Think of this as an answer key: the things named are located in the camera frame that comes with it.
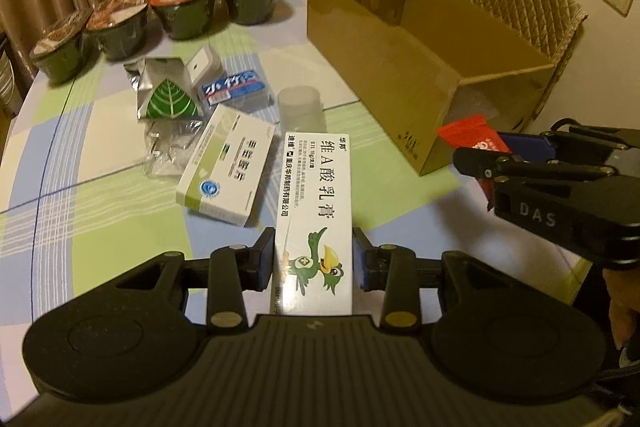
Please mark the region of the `red snack packet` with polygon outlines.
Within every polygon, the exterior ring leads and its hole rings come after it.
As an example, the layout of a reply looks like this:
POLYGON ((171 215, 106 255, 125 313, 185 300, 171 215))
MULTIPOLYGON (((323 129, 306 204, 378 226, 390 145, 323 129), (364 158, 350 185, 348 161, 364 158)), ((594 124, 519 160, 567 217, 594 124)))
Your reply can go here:
POLYGON ((491 161, 498 159, 500 155, 512 153, 497 131, 488 126, 487 120, 482 115, 471 116, 437 129, 440 139, 443 139, 454 150, 462 148, 474 148, 481 150, 477 155, 464 153, 461 164, 454 161, 454 165, 463 176, 472 176, 487 198, 487 210, 495 206, 495 187, 492 181, 491 161))

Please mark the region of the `white ointment box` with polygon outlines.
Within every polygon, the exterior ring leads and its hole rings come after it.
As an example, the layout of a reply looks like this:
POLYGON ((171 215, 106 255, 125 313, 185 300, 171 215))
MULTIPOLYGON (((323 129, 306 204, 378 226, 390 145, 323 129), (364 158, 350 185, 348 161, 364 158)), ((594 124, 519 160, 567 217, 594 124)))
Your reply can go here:
POLYGON ((345 133, 283 139, 271 311, 352 314, 352 165, 345 133))

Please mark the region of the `white green tablet box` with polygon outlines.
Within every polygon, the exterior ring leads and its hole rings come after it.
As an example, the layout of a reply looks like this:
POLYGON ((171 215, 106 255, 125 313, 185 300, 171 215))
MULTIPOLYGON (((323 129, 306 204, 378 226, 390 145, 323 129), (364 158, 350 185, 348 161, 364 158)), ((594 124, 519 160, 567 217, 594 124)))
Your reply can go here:
POLYGON ((176 203, 229 225, 246 225, 273 135, 273 124, 217 106, 178 182, 176 203))

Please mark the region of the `clear bag metal hooks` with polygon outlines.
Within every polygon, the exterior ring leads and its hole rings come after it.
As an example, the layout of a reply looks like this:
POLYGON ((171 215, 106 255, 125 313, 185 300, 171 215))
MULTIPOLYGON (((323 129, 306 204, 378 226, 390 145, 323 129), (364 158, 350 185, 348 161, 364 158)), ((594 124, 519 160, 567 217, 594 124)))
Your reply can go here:
POLYGON ((150 178, 180 178, 198 145, 206 122, 157 119, 145 125, 144 173, 150 178))

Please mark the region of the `translucent plastic cup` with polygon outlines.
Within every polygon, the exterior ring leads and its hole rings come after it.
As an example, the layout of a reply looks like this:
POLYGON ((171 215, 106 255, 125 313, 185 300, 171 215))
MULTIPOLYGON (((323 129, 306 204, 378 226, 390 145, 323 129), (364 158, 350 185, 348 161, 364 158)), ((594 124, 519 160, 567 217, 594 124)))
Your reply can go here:
POLYGON ((320 92, 310 86, 294 86, 278 94, 282 138, 288 132, 326 133, 320 92))

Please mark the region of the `blue dental floss box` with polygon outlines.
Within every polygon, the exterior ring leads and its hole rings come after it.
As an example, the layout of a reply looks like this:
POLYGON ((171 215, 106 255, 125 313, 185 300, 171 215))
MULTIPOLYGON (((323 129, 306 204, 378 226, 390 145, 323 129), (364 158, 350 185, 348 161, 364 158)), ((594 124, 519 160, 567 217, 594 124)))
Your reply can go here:
POLYGON ((270 103, 268 83, 254 69, 204 83, 196 89, 196 93, 203 105, 210 110, 218 105, 227 105, 244 113, 253 113, 270 103))

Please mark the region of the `silver green leaf pouch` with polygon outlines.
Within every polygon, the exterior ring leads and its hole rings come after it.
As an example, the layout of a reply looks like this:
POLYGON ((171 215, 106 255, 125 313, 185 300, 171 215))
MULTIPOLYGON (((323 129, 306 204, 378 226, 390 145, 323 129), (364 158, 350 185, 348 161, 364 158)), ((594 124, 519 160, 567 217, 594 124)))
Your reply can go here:
POLYGON ((202 119, 186 64, 179 57, 142 57, 124 64, 137 93, 139 120, 202 119))

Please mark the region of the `white square plastic case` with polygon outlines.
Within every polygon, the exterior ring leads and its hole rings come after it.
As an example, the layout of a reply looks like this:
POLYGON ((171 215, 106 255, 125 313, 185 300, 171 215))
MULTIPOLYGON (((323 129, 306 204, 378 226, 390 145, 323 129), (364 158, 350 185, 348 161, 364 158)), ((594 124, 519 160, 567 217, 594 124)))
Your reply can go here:
POLYGON ((191 86, 198 89, 202 84, 212 82, 224 75, 224 64, 219 54, 209 44, 204 44, 186 62, 186 72, 191 86))

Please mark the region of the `brown cardboard box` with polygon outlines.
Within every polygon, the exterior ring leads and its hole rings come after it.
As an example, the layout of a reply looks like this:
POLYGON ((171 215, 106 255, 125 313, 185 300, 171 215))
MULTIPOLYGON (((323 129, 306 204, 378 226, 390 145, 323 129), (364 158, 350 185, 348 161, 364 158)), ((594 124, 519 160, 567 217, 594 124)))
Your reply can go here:
POLYGON ((450 162, 446 124, 520 131, 554 71, 469 0, 307 0, 307 36, 420 176, 450 162))

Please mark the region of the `quilted chair cushion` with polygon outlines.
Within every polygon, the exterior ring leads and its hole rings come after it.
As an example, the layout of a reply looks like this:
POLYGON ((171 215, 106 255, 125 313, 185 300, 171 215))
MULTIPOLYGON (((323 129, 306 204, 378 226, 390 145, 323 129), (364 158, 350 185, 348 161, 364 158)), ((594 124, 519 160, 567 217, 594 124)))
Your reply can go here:
POLYGON ((588 14, 576 0, 470 0, 515 30, 554 65, 533 115, 537 119, 572 57, 588 14))

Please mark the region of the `checkered tablecloth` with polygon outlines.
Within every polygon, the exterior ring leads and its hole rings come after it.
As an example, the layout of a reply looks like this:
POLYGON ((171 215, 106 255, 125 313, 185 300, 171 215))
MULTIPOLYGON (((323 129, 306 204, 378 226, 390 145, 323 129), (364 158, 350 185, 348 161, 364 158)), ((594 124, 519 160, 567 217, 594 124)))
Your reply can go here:
MULTIPOLYGON (((503 222, 478 184, 444 168, 416 174, 306 37, 307 0, 279 0, 270 23, 220 23, 209 37, 229 72, 254 69, 274 90, 309 84, 326 125, 352 146, 352 222, 375 244, 419 256, 464 251, 563 301, 587 273, 575 255, 503 222)), ((30 323, 163 251, 207 257, 253 243, 276 220, 280 169, 265 171, 245 227, 178 205, 171 179, 143 170, 144 124, 124 69, 95 62, 52 88, 38 77, 1 161, 1 415, 35 398, 22 359, 30 323)))

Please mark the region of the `red lid noodle bowl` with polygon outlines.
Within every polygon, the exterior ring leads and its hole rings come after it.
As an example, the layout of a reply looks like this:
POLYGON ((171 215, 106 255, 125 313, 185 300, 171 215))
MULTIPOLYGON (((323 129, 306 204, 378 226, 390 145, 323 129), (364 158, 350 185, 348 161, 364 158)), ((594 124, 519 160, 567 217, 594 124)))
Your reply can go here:
POLYGON ((150 0, 150 5, 169 38, 188 40, 209 28, 215 0, 150 0))

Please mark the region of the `maroon lid noodle bowl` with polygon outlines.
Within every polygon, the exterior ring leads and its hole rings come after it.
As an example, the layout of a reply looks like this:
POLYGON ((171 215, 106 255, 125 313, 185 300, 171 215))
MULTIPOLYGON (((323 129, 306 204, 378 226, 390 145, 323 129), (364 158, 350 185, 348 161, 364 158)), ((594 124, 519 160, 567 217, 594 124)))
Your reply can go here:
POLYGON ((138 52, 145 43, 149 0, 104 0, 93 10, 86 29, 107 61, 138 52))

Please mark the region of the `dark lid noodle bowl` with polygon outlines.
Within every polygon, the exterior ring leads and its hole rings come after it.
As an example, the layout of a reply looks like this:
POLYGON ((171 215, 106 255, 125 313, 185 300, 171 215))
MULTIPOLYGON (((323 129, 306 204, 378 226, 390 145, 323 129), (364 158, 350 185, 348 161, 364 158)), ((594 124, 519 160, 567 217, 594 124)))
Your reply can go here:
POLYGON ((79 9, 47 27, 29 52, 29 58, 49 82, 66 83, 84 67, 89 48, 86 26, 92 11, 79 9))

